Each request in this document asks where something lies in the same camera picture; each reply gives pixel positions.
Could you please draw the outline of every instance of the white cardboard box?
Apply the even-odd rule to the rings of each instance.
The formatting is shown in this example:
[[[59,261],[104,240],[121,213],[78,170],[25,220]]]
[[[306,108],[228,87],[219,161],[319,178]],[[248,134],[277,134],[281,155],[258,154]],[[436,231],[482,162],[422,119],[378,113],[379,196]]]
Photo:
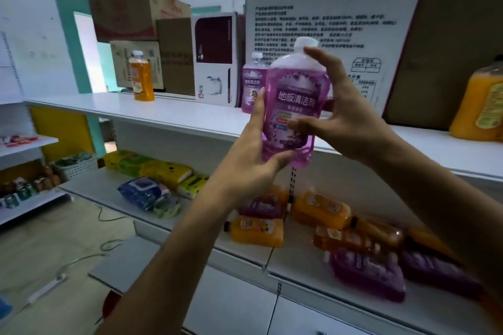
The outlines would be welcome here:
[[[191,25],[196,101],[239,106],[243,16],[236,12],[192,16]]]
[[[117,86],[131,88],[129,78],[129,58],[133,51],[142,51],[143,57],[150,62],[150,75],[154,89],[164,90],[162,67],[160,62],[159,43],[157,41],[110,41],[112,58],[114,60]]]
[[[381,115],[418,0],[246,0],[246,60],[269,64],[299,36],[339,57],[348,77]]]

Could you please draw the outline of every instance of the right hand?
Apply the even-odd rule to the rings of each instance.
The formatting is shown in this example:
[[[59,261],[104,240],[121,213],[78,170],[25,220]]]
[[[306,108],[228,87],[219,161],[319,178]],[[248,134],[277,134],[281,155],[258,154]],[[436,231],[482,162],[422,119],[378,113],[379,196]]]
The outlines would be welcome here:
[[[333,85],[332,116],[299,117],[290,120],[288,128],[316,135],[342,155],[362,163],[383,156],[399,137],[346,76],[342,61],[316,47],[305,47],[304,52],[326,67]]]

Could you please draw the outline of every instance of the purple floor cleaner bottle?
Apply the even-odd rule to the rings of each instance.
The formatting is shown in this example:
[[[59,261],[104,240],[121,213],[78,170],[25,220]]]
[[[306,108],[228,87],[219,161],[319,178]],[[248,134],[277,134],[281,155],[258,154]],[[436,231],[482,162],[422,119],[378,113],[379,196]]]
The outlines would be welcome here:
[[[416,281],[463,295],[477,298],[482,285],[455,264],[418,252],[403,251],[400,266],[408,280]]]
[[[251,54],[251,63],[243,66],[243,92],[241,110],[250,114],[255,107],[255,99],[259,95],[262,86],[266,85],[266,74],[269,66],[262,61],[261,52]]]
[[[318,118],[330,89],[326,69],[304,53],[305,46],[318,46],[311,37],[298,37],[293,53],[276,59],[267,72],[266,117],[263,132],[263,160],[276,153],[294,150],[294,167],[311,162],[314,136],[287,128],[292,118],[303,115]]]
[[[403,302],[406,298],[402,270],[396,262],[384,263],[351,250],[339,249],[330,254],[329,264],[336,277],[348,285],[394,302]]]

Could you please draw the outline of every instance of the basket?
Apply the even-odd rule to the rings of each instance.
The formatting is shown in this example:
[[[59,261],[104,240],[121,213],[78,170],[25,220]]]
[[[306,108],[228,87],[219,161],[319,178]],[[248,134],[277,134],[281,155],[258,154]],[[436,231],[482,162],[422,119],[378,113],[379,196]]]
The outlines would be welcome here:
[[[78,176],[87,171],[97,170],[97,156],[96,154],[93,154],[92,158],[79,161],[77,164],[71,166],[61,167],[55,165],[54,163],[51,163],[51,165],[58,172],[59,176],[63,179],[63,181],[67,182],[68,180],[71,180],[75,176]]]

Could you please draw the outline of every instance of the person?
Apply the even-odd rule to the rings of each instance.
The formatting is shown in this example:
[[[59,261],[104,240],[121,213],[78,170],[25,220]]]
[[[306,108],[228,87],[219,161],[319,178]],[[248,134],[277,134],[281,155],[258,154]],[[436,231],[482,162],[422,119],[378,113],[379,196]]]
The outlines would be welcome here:
[[[373,169],[503,301],[503,206],[396,135],[346,77],[340,59],[317,48],[306,47],[305,53],[326,67],[333,84],[332,116],[301,117],[288,126]],[[287,151],[261,161],[264,110],[262,89],[241,136],[99,335],[179,334],[225,219],[265,192],[294,156]]]

